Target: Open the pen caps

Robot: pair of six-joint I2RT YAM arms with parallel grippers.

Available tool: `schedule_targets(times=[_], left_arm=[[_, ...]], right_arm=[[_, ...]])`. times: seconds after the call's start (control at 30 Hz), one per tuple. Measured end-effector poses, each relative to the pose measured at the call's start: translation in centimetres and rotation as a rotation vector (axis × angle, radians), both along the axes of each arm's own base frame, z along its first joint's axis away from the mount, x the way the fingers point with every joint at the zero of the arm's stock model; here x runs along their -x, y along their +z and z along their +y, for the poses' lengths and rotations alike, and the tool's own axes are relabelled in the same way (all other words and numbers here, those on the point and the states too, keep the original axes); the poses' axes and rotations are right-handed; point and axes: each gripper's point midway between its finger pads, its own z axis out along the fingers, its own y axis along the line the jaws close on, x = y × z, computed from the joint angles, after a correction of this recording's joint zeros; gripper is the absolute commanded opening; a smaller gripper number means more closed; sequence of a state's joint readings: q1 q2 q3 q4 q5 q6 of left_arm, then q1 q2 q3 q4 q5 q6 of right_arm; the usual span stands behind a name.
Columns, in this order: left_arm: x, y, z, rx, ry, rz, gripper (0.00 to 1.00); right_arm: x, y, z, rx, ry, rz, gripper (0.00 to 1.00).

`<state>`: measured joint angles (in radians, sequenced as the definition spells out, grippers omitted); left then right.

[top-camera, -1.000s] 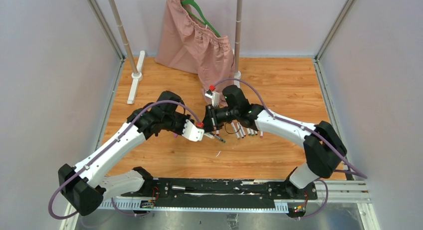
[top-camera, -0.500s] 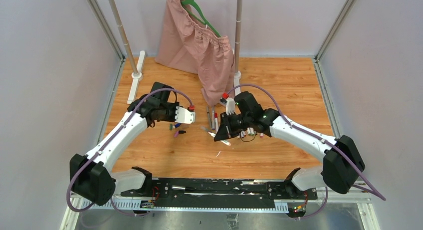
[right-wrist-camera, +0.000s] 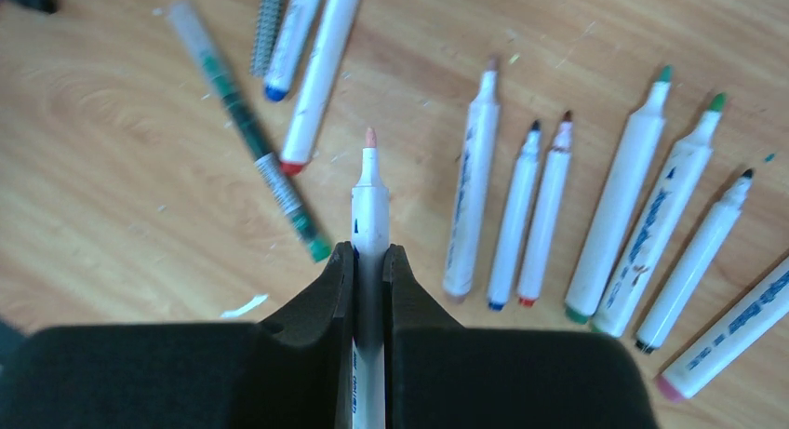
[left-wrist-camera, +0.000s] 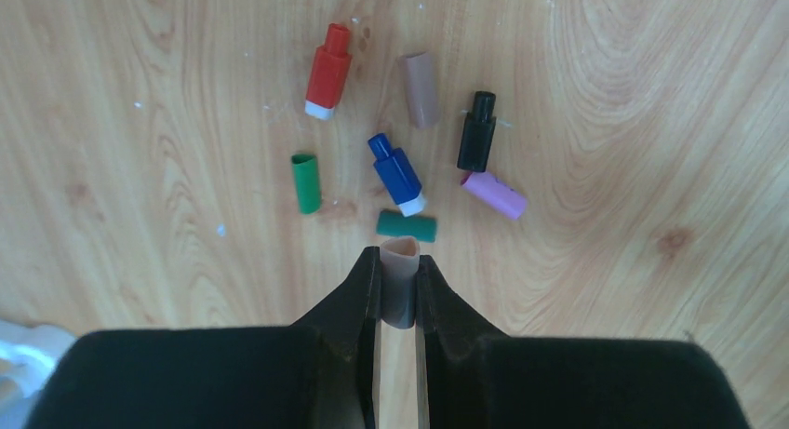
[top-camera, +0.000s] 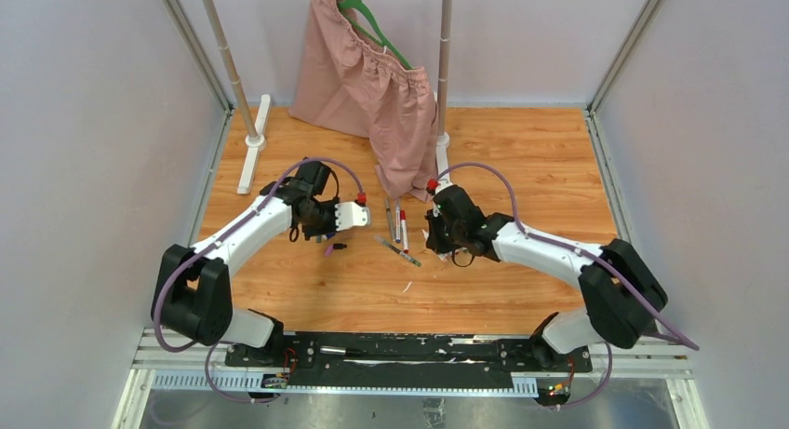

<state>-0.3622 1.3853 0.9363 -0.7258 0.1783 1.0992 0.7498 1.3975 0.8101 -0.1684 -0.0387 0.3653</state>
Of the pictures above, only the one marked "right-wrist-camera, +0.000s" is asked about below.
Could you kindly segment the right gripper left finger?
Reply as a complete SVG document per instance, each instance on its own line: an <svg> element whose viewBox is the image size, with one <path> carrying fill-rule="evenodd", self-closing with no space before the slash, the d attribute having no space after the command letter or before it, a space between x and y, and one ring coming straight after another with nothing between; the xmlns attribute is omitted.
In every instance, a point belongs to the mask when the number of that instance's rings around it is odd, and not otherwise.
<svg viewBox="0 0 789 429"><path fill-rule="evenodd" d="M62 326L1 375L5 428L347 428L354 252L260 322Z"/></svg>

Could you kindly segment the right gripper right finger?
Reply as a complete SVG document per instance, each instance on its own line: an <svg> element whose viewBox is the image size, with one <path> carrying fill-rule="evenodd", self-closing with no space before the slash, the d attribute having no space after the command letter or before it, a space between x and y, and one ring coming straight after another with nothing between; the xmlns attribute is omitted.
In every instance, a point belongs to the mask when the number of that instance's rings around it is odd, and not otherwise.
<svg viewBox="0 0 789 429"><path fill-rule="evenodd" d="M567 330L467 328L416 280L405 250L383 265L392 428L654 428L639 369L617 340Z"/></svg>

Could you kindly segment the white marker brown tip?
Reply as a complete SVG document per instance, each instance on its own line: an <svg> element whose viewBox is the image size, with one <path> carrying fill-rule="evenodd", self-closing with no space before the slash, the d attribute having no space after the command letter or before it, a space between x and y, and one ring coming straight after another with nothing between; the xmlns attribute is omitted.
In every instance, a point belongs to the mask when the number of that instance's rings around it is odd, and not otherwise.
<svg viewBox="0 0 789 429"><path fill-rule="evenodd" d="M571 159L573 112L567 110L545 157L540 190L529 228L517 286L518 302L531 307L540 297Z"/></svg>

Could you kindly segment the white marker beige cap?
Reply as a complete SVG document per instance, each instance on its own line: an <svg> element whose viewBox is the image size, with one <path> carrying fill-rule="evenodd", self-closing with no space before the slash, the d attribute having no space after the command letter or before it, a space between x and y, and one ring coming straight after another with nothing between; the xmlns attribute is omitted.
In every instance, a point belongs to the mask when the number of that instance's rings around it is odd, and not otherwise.
<svg viewBox="0 0 789 429"><path fill-rule="evenodd" d="M361 174L351 191L351 243L355 267L353 427L384 428L385 361L382 272L389 247L389 190L379 166L377 135L366 132Z"/></svg>

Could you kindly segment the white marker tan tip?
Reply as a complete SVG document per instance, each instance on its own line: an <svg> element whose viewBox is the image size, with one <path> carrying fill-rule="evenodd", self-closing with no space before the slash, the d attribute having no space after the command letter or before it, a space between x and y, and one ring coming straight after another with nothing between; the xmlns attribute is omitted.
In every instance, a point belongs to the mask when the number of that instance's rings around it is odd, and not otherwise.
<svg viewBox="0 0 789 429"><path fill-rule="evenodd" d="M499 69L500 58L490 56L477 94L468 107L443 277L443 289L453 302L462 302L474 283L500 118Z"/></svg>

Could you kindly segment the white marker green cap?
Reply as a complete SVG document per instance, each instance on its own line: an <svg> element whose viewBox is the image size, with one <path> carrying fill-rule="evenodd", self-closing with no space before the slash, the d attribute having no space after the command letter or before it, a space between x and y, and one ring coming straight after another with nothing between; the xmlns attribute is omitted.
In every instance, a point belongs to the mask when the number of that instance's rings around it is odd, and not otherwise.
<svg viewBox="0 0 789 429"><path fill-rule="evenodd" d="M619 338L712 157L727 94L716 94L696 127L673 145L591 320L591 329Z"/></svg>

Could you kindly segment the white marker black cap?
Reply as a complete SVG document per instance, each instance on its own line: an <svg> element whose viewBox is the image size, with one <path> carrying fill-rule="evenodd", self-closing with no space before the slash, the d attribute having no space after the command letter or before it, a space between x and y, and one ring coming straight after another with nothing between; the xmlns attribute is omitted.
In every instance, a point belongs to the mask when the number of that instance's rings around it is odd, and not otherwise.
<svg viewBox="0 0 789 429"><path fill-rule="evenodd" d="M741 216L754 174L752 168L746 169L709 208L635 333L635 347L640 352L651 354L667 340L694 290Z"/></svg>

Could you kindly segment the white marker dark green tip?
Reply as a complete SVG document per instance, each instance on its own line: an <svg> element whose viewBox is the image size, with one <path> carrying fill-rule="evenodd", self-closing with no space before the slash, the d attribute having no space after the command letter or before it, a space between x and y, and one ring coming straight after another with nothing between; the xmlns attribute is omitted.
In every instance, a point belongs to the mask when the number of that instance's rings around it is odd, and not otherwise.
<svg viewBox="0 0 789 429"><path fill-rule="evenodd" d="M662 135L663 107L672 78L673 67L664 66L651 84L643 105L625 123L565 297L566 317L575 324L589 321L608 283Z"/></svg>

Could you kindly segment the white marker blue cap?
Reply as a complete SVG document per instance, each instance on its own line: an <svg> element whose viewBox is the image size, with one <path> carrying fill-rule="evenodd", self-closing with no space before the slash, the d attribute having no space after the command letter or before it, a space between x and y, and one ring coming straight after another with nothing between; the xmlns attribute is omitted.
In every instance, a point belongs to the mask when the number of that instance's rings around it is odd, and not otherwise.
<svg viewBox="0 0 789 429"><path fill-rule="evenodd" d="M264 76L269 101L282 101L289 93L321 0L289 0L273 56Z"/></svg>

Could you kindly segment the white marker purple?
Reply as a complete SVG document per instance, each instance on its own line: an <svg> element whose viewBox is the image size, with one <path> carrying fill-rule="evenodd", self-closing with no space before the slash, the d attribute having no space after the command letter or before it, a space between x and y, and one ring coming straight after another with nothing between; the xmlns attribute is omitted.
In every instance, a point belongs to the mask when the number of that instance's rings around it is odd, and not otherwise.
<svg viewBox="0 0 789 429"><path fill-rule="evenodd" d="M788 260L781 261L655 379L667 399L694 397L788 313Z"/></svg>

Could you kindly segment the grey pen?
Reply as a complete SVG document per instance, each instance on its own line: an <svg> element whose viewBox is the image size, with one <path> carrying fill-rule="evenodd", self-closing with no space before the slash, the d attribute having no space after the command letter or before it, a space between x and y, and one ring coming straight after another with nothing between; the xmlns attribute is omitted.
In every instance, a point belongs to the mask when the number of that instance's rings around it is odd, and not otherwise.
<svg viewBox="0 0 789 429"><path fill-rule="evenodd" d="M260 0L249 72L263 78L271 62L285 0Z"/></svg>

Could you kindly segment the white marker red cap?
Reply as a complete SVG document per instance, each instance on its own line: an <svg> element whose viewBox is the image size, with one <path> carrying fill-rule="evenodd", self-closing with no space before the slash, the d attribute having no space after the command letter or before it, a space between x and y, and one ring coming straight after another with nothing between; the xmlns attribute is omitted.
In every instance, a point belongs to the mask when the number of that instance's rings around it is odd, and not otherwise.
<svg viewBox="0 0 789 429"><path fill-rule="evenodd" d="M327 0L324 6L301 93L279 155L281 168L288 176L300 173L313 157L316 137L360 1Z"/></svg>

